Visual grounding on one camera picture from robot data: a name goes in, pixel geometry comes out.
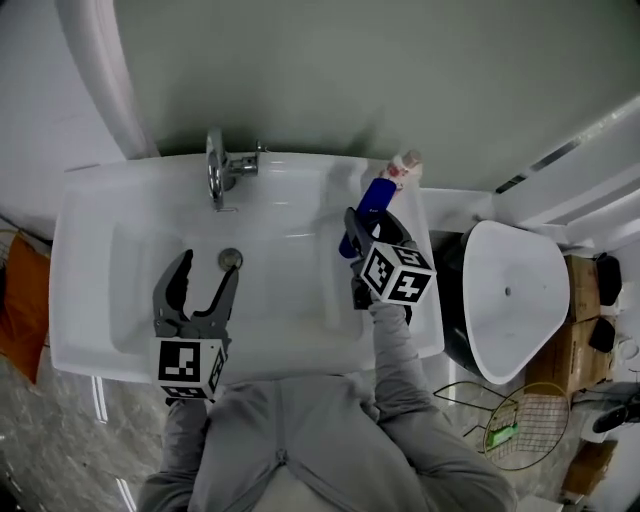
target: marker cube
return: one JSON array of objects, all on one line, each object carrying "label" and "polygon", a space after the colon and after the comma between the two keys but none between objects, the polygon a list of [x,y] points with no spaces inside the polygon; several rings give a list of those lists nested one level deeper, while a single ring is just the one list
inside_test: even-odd
[{"label": "marker cube", "polygon": [[360,277],[381,302],[415,306],[424,299],[435,270],[417,249],[374,242]]},{"label": "marker cube", "polygon": [[153,383],[171,398],[213,399],[227,360],[222,340],[151,338]]}]

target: cardboard box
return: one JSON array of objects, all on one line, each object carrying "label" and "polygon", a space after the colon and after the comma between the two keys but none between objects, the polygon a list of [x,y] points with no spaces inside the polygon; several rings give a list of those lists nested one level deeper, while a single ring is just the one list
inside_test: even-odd
[{"label": "cardboard box", "polygon": [[553,382],[571,395],[607,379],[612,354],[589,346],[596,322],[594,318],[560,327],[527,365],[526,383]]},{"label": "cardboard box", "polygon": [[617,441],[586,443],[571,462],[562,488],[588,496],[604,478]]},{"label": "cardboard box", "polygon": [[571,323],[583,322],[600,315],[600,290],[598,289],[598,268],[596,262],[567,256],[569,272],[569,316]]}]

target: drain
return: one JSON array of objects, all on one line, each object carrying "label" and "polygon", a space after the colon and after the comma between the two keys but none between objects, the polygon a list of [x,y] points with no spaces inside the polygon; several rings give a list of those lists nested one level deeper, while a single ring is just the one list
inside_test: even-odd
[{"label": "drain", "polygon": [[238,249],[231,247],[224,249],[218,254],[218,265],[224,272],[231,270],[233,267],[240,268],[242,266],[242,254]]}]

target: wire basket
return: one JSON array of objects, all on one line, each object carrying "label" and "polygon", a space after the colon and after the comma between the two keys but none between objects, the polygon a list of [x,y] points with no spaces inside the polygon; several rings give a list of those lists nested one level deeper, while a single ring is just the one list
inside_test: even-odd
[{"label": "wire basket", "polygon": [[[440,394],[460,384],[478,386],[502,401],[498,407],[490,408]],[[569,399],[561,388],[550,382],[528,384],[504,396],[476,382],[463,381],[445,386],[434,395],[491,413],[485,426],[474,426],[464,437],[476,429],[483,430],[480,452],[505,471],[530,468],[540,462],[558,445],[569,423]]]}]

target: sink basin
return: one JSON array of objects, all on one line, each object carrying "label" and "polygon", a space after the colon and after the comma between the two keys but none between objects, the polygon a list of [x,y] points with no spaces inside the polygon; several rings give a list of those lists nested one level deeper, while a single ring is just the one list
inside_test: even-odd
[{"label": "sink basin", "polygon": [[549,238],[482,221],[439,252],[447,353],[494,384],[513,379],[565,321],[569,276]]},{"label": "sink basin", "polygon": [[[242,253],[228,323],[226,383],[373,367],[368,313],[351,303],[351,270],[338,253],[347,206],[357,205],[366,159],[263,153],[260,172],[214,212],[203,155],[147,159],[70,173],[54,239],[50,337],[54,366],[151,382],[151,294],[179,253],[194,251],[185,304],[206,309],[222,279],[218,254]],[[390,207],[433,265],[417,187]],[[414,308],[420,355],[443,350],[437,286]]]}]

